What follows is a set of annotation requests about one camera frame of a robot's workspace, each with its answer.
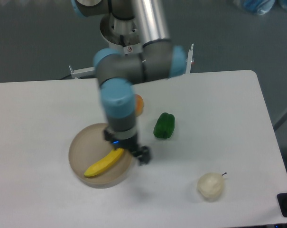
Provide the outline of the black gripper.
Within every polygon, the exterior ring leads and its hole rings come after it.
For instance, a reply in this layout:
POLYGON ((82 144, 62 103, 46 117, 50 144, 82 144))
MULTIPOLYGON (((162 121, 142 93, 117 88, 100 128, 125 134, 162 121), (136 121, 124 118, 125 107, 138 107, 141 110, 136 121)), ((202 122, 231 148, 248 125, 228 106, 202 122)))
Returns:
POLYGON ((115 132, 110 127, 106 127, 103 130, 103 136, 105 141, 109 142, 114 149, 123 148, 133 154, 140 166, 150 162, 150 148, 147 146, 139 147, 136 127, 123 132, 115 132))

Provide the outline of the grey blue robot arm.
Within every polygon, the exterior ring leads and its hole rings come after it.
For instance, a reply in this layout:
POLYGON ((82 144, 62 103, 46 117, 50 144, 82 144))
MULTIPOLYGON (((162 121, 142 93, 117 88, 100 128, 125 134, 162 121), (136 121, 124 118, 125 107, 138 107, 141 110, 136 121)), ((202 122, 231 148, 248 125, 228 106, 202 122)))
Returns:
POLYGON ((97 52, 93 67, 72 70, 72 78, 96 78, 108 126, 104 138, 121 147, 140 164, 151 160, 150 150, 140 146, 135 117, 135 84, 182 75, 185 52, 171 43, 159 0, 74 0, 82 17, 102 15, 100 30, 108 48, 97 52))

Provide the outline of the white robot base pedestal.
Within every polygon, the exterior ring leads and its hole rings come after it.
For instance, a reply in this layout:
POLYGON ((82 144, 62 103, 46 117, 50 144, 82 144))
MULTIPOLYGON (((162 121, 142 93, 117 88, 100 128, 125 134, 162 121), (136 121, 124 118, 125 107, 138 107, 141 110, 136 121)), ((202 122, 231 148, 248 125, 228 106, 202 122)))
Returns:
POLYGON ((124 55, 142 52, 138 27, 135 19, 119 20, 112 14, 105 15, 100 22, 100 31, 109 48, 124 55))

